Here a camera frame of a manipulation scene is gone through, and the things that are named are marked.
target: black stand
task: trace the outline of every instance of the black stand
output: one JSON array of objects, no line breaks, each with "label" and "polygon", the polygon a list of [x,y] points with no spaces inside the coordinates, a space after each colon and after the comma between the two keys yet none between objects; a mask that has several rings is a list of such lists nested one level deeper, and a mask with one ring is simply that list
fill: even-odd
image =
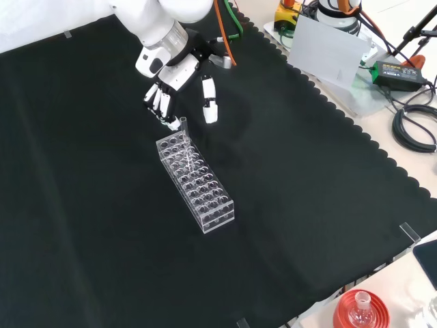
[{"label": "black stand", "polygon": [[411,27],[407,33],[404,35],[404,41],[401,42],[399,46],[397,46],[397,50],[393,51],[393,56],[396,56],[399,51],[401,51],[410,41],[413,41],[415,38],[420,38],[421,36],[425,36],[426,38],[422,39],[419,42],[419,48],[414,52],[414,55],[417,53],[429,42],[431,37],[437,37],[437,26],[433,28],[432,31],[424,31],[425,26],[437,15],[437,5],[425,16],[423,20],[416,27]]}]

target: red lid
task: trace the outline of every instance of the red lid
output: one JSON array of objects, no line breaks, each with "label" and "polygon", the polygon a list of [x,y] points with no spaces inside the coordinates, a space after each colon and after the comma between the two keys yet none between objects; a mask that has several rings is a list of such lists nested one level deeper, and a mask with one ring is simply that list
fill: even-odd
[{"label": "red lid", "polygon": [[[337,304],[334,313],[334,328],[354,328],[349,321],[348,310],[355,303],[355,294],[357,292],[368,292],[367,290],[354,289],[345,293]],[[374,328],[388,328],[390,325],[390,315],[384,302],[372,292],[368,292],[371,301],[370,304],[376,312],[376,323]]]}]

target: glass bottle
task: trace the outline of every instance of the glass bottle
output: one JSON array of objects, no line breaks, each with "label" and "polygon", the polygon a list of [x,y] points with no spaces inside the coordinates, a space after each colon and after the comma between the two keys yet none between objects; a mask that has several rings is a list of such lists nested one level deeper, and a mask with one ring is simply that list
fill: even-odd
[{"label": "glass bottle", "polygon": [[349,309],[349,321],[354,327],[372,328],[375,327],[376,313],[371,306],[371,297],[368,292],[357,292],[355,303]]},{"label": "glass bottle", "polygon": [[422,317],[427,327],[437,328],[437,296],[423,308]]}]

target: green cable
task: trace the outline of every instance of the green cable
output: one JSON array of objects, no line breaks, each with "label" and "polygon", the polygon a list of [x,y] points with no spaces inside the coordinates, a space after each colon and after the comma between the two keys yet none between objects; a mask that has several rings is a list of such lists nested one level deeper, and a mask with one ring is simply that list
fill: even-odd
[{"label": "green cable", "polygon": [[240,22],[238,21],[238,19],[236,18],[234,12],[232,11],[231,6],[229,5],[229,0],[224,0],[224,1],[225,1],[225,5],[226,5],[226,8],[227,8],[227,11],[229,12],[229,15],[231,15],[232,20],[237,25],[237,28],[240,31],[240,33],[239,33],[240,37],[242,37],[243,36],[243,28],[242,28],[242,26],[241,26]]}]

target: yellow device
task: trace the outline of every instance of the yellow device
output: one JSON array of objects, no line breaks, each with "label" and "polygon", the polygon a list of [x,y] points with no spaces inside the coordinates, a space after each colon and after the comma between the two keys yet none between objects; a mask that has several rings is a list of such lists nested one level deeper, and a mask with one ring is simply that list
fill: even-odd
[{"label": "yellow device", "polygon": [[274,30],[294,31],[301,7],[295,0],[281,0],[274,13]]}]

